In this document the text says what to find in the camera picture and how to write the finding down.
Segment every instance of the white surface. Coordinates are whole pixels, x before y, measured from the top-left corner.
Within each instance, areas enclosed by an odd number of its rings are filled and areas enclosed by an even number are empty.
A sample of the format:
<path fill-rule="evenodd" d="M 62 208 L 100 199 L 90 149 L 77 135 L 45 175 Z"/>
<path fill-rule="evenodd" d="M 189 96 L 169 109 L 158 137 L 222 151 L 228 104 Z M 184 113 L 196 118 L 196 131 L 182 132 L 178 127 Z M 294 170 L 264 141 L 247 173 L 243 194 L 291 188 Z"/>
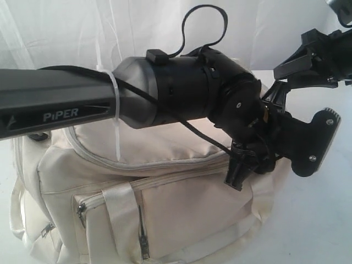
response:
<path fill-rule="evenodd" d="M 337 28 L 325 0 L 0 0 L 0 68 L 95 68 L 96 42 L 109 70 L 120 57 L 144 56 L 149 48 L 172 53 L 181 45 L 183 16 L 205 3 L 229 16 L 215 48 L 251 69 L 273 69 L 296 51 L 305 31 Z M 222 26 L 214 9 L 197 10 L 186 23 L 184 52 L 216 40 Z"/>
<path fill-rule="evenodd" d="M 271 71 L 255 74 L 266 85 L 273 83 Z M 288 97 L 288 110 L 307 122 L 327 106 L 342 116 L 342 123 L 321 169 L 308 178 L 291 174 L 258 236 L 228 263 L 351 263 L 352 87 L 301 89 Z M 0 262 L 35 264 L 9 231 L 9 198 L 15 180 L 9 141 L 0 142 L 0 158 Z"/>

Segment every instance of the white duffel bag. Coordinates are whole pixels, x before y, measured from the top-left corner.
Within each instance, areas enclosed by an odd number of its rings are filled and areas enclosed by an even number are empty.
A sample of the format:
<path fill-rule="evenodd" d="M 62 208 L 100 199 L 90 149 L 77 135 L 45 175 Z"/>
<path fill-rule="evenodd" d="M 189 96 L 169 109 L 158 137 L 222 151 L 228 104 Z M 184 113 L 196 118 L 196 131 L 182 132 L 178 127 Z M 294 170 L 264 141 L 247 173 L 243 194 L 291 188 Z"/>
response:
<path fill-rule="evenodd" d="M 225 146 L 208 119 L 191 122 Z M 179 123 L 132 129 L 114 121 L 13 139 L 18 178 L 11 228 L 45 263 L 222 263 L 267 219 L 290 163 L 224 179 L 229 157 Z"/>

